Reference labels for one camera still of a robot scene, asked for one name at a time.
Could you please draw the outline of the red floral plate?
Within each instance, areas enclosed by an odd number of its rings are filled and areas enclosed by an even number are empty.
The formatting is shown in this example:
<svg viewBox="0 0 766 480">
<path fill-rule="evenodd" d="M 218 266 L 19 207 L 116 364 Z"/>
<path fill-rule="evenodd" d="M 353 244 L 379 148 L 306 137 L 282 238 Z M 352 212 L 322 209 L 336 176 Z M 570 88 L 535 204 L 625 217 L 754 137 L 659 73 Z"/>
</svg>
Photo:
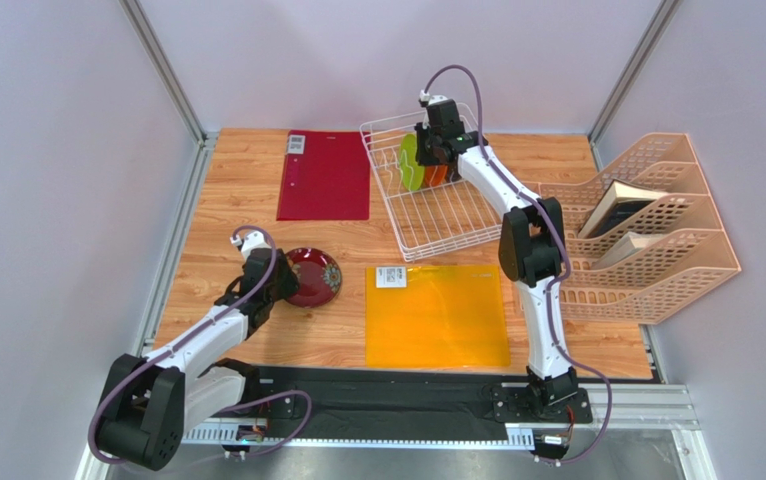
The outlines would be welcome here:
<svg viewBox="0 0 766 480">
<path fill-rule="evenodd" d="M 326 252 L 312 247 L 290 250 L 286 258 L 299 282 L 298 291 L 287 299 L 301 308 L 317 308 L 335 299 L 343 283 L 342 270 Z"/>
</svg>

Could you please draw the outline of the green plastic plate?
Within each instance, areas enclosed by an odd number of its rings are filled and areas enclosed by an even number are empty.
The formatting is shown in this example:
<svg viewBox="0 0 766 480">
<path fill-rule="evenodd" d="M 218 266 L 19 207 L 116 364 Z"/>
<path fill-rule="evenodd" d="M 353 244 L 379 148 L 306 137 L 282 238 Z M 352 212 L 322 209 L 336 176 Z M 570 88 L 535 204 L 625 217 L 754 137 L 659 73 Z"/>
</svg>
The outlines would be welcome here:
<svg viewBox="0 0 766 480">
<path fill-rule="evenodd" d="M 401 184 L 407 191 L 418 191 L 424 183 L 425 168 L 417 161 L 418 140 L 415 134 L 406 134 L 400 143 L 397 165 Z"/>
</svg>

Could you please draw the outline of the white wire dish rack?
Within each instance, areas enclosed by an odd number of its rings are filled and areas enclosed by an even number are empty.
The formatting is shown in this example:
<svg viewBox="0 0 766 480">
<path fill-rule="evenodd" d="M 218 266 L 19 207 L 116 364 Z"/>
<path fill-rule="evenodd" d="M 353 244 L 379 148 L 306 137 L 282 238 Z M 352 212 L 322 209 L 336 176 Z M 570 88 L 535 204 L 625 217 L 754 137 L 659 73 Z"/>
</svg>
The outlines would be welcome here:
<svg viewBox="0 0 766 480">
<path fill-rule="evenodd" d="M 447 178 L 445 184 L 407 191 L 397 154 L 402 138 L 415 134 L 421 111 L 371 120 L 359 126 L 372 182 L 385 206 L 401 257 L 407 262 L 447 254 L 499 239 L 501 220 L 476 187 Z"/>
</svg>

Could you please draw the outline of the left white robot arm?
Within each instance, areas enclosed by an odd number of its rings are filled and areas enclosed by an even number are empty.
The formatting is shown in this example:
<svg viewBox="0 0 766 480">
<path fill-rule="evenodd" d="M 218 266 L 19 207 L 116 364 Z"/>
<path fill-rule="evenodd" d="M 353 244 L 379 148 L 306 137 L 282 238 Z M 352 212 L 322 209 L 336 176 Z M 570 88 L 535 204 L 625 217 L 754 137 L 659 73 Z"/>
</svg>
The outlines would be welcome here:
<svg viewBox="0 0 766 480">
<path fill-rule="evenodd" d="M 159 471 L 188 431 L 241 404 L 258 371 L 224 353 L 300 288 L 283 250 L 254 248 L 244 258 L 241 275 L 193 327 L 145 357 L 123 354 L 112 363 L 89 427 L 96 458 Z"/>
</svg>

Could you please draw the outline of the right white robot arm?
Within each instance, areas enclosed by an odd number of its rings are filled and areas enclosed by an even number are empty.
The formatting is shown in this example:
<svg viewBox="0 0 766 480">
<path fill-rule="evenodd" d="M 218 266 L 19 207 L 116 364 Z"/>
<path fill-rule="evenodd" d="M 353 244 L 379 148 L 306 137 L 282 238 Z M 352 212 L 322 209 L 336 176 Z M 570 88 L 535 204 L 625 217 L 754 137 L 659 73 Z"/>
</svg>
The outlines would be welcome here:
<svg viewBox="0 0 766 480">
<path fill-rule="evenodd" d="M 417 162 L 448 167 L 501 219 L 498 259 L 517 288 L 528 332 L 526 405 L 539 418 L 565 414 L 578 378 L 560 312 L 560 279 L 568 261 L 560 203 L 541 199 L 502 164 L 480 132 L 467 131 L 454 100 L 423 93 L 419 103 L 425 117 L 415 126 Z"/>
</svg>

